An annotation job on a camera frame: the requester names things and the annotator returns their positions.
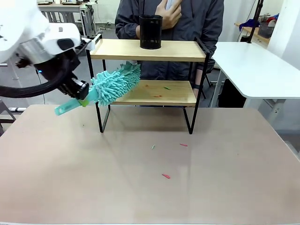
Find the black cup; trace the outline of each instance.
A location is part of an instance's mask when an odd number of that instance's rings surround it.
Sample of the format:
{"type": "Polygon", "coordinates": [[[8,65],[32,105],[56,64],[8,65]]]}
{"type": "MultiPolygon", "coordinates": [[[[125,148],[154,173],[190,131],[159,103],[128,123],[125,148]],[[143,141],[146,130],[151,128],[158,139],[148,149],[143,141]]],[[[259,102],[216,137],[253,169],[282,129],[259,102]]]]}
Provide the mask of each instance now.
{"type": "Polygon", "coordinates": [[[140,47],[144,49],[161,48],[163,18],[159,15],[140,16],[140,47]]]}

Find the two-tier shelf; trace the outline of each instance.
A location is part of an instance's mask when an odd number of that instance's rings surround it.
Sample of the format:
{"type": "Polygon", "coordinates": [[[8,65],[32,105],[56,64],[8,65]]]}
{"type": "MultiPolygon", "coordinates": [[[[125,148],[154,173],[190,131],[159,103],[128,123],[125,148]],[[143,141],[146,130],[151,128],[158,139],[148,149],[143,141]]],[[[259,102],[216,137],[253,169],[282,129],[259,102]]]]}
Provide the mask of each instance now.
{"type": "MultiPolygon", "coordinates": [[[[192,134],[203,90],[203,82],[206,77],[210,52],[198,38],[195,38],[195,41],[162,41],[161,46],[162,47],[157,50],[146,50],[140,48],[139,40],[100,39],[94,51],[87,51],[90,76],[91,78],[94,77],[91,59],[102,60],[104,70],[106,70],[105,60],[190,62],[187,81],[141,80],[136,88],[117,99],[113,105],[182,106],[188,131],[192,134]],[[203,63],[204,66],[199,94],[196,98],[190,84],[190,79],[194,65],[198,62],[203,63]],[[195,108],[192,124],[189,123],[186,107],[195,108]]],[[[98,104],[96,104],[96,110],[100,132],[103,133],[109,116],[110,105],[108,106],[103,123],[101,121],[98,104]]]]}

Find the shelf leg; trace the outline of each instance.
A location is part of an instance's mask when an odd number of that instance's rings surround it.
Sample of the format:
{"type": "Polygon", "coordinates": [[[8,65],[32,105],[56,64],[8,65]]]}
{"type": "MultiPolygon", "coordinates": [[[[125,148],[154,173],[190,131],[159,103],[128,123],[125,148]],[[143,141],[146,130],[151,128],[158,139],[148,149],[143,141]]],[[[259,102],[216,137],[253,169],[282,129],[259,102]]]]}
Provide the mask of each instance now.
{"type": "Polygon", "coordinates": [[[203,98],[206,99],[206,96],[205,96],[205,93],[203,90],[202,90],[202,94],[203,94],[203,98]]]}
{"type": "Polygon", "coordinates": [[[188,80],[191,81],[191,76],[193,72],[193,62],[189,65],[189,72],[188,72],[188,80]]]}
{"type": "Polygon", "coordinates": [[[193,131],[194,131],[196,117],[197,117],[197,113],[198,113],[198,107],[199,107],[199,103],[200,103],[200,98],[201,98],[201,94],[203,93],[203,84],[204,84],[204,80],[207,77],[207,74],[206,74],[207,66],[208,66],[208,62],[210,60],[210,52],[206,48],[206,46],[203,44],[203,42],[199,38],[197,38],[197,37],[195,37],[195,41],[203,49],[203,51],[206,53],[206,57],[205,57],[204,65],[203,65],[203,73],[202,73],[202,77],[201,77],[201,81],[200,81],[200,85],[199,85],[200,88],[199,88],[199,91],[198,91],[198,96],[197,96],[197,101],[196,101],[196,105],[195,105],[195,110],[194,110],[192,125],[190,125],[190,123],[189,123],[189,119],[188,119],[188,114],[187,114],[186,108],[183,107],[184,117],[186,119],[187,128],[188,128],[188,132],[189,132],[190,135],[193,134],[193,131]]]}
{"type": "Polygon", "coordinates": [[[103,71],[106,71],[106,63],[105,63],[105,60],[102,60],[102,64],[103,64],[103,71]]]}
{"type": "MultiPolygon", "coordinates": [[[[90,77],[94,78],[93,64],[92,64],[92,59],[90,57],[90,51],[89,50],[86,50],[86,55],[87,55],[87,58],[88,58],[88,64],[89,64],[89,69],[90,69],[90,77]]],[[[108,116],[109,116],[109,112],[111,111],[111,106],[110,105],[108,106],[108,110],[106,111],[106,115],[105,115],[105,119],[103,121],[103,124],[102,124],[102,121],[101,121],[101,114],[100,114],[100,109],[99,109],[99,106],[98,106],[98,102],[96,103],[96,111],[97,111],[99,129],[100,129],[100,132],[103,133],[104,129],[105,129],[105,126],[106,126],[108,116]]]]}
{"type": "Polygon", "coordinates": [[[211,88],[211,83],[210,83],[210,80],[208,79],[207,74],[205,75],[205,78],[206,78],[206,80],[207,80],[208,86],[211,88]]]}

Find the person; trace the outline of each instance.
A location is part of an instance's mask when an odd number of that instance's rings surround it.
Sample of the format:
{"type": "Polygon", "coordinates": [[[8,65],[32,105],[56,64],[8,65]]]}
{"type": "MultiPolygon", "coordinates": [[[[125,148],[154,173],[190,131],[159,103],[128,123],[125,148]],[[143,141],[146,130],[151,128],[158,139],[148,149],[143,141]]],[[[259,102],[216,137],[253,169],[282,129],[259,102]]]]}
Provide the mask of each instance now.
{"type": "MultiPolygon", "coordinates": [[[[167,0],[121,0],[115,20],[119,39],[139,39],[139,16],[160,15],[163,17],[162,40],[194,41],[198,36],[212,56],[222,32],[224,0],[176,0],[166,10],[167,0]]],[[[210,59],[207,72],[214,67],[210,59]]],[[[188,62],[141,62],[141,79],[146,80],[188,80],[188,62]]],[[[192,73],[191,83],[197,96],[203,64],[198,63],[192,73]]]]}

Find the floor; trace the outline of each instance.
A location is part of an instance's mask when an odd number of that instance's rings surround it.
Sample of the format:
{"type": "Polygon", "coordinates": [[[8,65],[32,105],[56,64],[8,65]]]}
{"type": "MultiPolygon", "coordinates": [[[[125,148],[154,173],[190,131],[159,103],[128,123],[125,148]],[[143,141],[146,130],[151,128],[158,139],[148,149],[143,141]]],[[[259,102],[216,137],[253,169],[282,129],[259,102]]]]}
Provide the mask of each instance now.
{"type": "MultiPolygon", "coordinates": [[[[104,38],[117,38],[115,35],[115,30],[104,30],[104,38]]],[[[15,66],[15,62],[18,59],[12,57],[7,61],[8,67],[0,67],[0,84],[10,87],[28,87],[33,85],[38,85],[40,82],[44,83],[46,80],[43,77],[38,77],[33,67],[18,69],[15,66]]],[[[79,79],[89,81],[90,73],[86,56],[80,57],[81,64],[75,70],[76,76],[79,79]]],[[[123,60],[107,60],[106,67],[107,70],[112,71],[120,66],[120,64],[125,63],[123,60]]],[[[94,72],[103,71],[102,61],[93,60],[94,72]]],[[[210,81],[216,81],[218,79],[219,71],[213,70],[211,74],[208,75],[210,81]]],[[[200,102],[200,107],[209,107],[212,95],[214,92],[214,87],[209,87],[208,83],[204,82],[204,93],[206,99],[203,99],[200,102]]],[[[1,97],[4,103],[8,107],[28,107],[29,105],[35,104],[55,104],[60,105],[69,100],[68,96],[63,95],[60,91],[54,90],[50,93],[47,93],[43,96],[32,97],[32,98],[22,98],[22,99],[12,99],[1,97]]],[[[282,136],[284,140],[287,140],[294,148],[300,150],[300,138],[299,135],[284,135],[282,136]]]]}

